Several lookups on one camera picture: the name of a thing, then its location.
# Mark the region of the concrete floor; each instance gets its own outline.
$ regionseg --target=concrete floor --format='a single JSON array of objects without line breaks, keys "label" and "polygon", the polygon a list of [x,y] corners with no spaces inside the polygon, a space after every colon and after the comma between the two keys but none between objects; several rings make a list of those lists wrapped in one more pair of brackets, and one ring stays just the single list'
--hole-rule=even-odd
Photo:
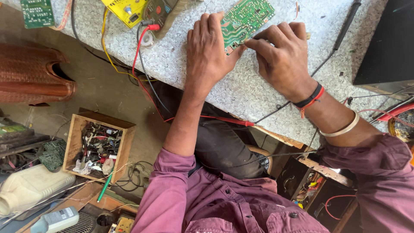
[{"label": "concrete floor", "polygon": [[[169,124],[162,121],[141,88],[130,83],[127,75],[117,73],[110,64],[93,57],[70,36],[50,28],[25,29],[22,13],[5,4],[0,7],[0,42],[40,45],[61,51],[70,60],[69,64],[62,63],[61,68],[78,86],[71,100],[48,103],[50,107],[0,103],[0,109],[8,118],[26,126],[32,124],[36,132],[53,136],[71,119],[72,114],[78,112],[79,107],[98,110],[99,113],[137,125],[129,161],[155,161]],[[105,57],[102,51],[94,52]],[[70,124],[63,126],[57,137],[67,140],[69,127]],[[259,146],[271,153],[275,151],[278,140],[267,137],[262,145],[265,134],[255,129],[251,131]],[[124,188],[132,189],[134,186],[129,184]],[[142,196],[143,188],[129,194],[118,188],[116,192],[138,202],[136,197]]]}]

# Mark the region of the purple shirt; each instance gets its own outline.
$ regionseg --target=purple shirt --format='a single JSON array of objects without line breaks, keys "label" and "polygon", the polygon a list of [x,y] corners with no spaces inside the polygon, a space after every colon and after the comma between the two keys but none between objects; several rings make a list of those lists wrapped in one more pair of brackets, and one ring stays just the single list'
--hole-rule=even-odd
[{"label": "purple shirt", "polygon": [[[323,160],[356,173],[365,232],[414,232],[414,168],[407,145],[388,134],[374,148],[328,145]],[[194,167],[194,156],[161,149],[132,233],[329,233],[276,193],[269,178],[238,180]]]}]

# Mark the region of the black thread bracelet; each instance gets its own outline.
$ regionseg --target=black thread bracelet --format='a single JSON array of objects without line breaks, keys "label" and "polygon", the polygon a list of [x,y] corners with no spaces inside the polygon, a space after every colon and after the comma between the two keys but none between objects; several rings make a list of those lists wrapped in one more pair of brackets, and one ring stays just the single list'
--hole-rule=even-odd
[{"label": "black thread bracelet", "polygon": [[318,96],[321,89],[322,89],[322,85],[320,83],[318,83],[318,85],[316,86],[315,91],[306,100],[302,100],[299,103],[293,103],[293,104],[298,108],[305,107],[306,105],[308,105],[312,100],[314,100]]}]

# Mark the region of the red thread bracelet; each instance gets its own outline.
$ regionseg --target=red thread bracelet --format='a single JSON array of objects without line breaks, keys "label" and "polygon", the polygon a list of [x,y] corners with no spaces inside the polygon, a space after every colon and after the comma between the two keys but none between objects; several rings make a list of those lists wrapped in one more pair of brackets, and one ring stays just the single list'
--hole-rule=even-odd
[{"label": "red thread bracelet", "polygon": [[316,101],[319,101],[318,99],[322,96],[322,94],[325,92],[325,88],[321,88],[319,93],[316,95],[316,97],[311,100],[307,105],[303,106],[302,108],[299,108],[300,112],[301,112],[301,118],[305,118],[305,108],[313,105],[313,103],[315,103]]}]

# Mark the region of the silver bangle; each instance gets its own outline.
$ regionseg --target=silver bangle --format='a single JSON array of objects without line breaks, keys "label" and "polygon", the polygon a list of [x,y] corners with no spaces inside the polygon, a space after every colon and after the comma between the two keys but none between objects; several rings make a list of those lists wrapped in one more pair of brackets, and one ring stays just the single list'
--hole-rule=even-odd
[{"label": "silver bangle", "polygon": [[356,126],[356,124],[359,122],[359,114],[358,114],[358,112],[356,112],[356,111],[354,111],[355,112],[355,118],[354,118],[354,120],[351,122],[351,124],[349,124],[346,128],[344,128],[343,130],[340,130],[340,131],[338,131],[338,132],[335,132],[335,133],[323,133],[321,130],[319,131],[320,132],[320,134],[322,134],[323,136],[325,136],[325,137],[336,137],[336,136],[339,136],[339,135],[342,135],[342,134],[344,134],[344,133],[346,133],[346,132],[348,132],[348,131],[350,131],[351,129],[353,129],[355,126]]}]

